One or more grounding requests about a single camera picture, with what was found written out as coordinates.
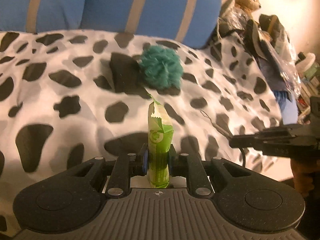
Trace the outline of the person right hand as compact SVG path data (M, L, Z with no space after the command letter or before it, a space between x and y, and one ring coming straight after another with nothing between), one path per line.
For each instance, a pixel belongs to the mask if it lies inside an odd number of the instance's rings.
M307 197L310 192L319 191L319 159L317 160L290 160L293 183L295 189L303 196Z

